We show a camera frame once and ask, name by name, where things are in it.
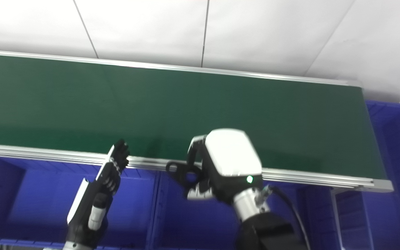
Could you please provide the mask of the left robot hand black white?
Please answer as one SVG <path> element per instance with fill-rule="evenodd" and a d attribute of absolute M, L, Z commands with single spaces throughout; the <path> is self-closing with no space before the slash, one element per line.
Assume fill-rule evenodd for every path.
<path fill-rule="evenodd" d="M 64 250 L 95 250 L 107 227 L 107 214 L 128 166 L 129 146 L 119 139 L 110 148 L 96 178 L 84 178 L 67 216 Z"/>

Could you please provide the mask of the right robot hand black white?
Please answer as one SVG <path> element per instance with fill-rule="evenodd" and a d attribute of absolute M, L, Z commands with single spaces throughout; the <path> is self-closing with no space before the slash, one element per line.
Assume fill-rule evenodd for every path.
<path fill-rule="evenodd" d="M 189 200 L 216 198 L 233 205 L 237 195 L 248 189 L 261 189 L 262 163 L 249 138 L 233 128 L 212 130 L 192 138 L 187 165 L 201 158 L 199 181 L 187 190 Z"/>

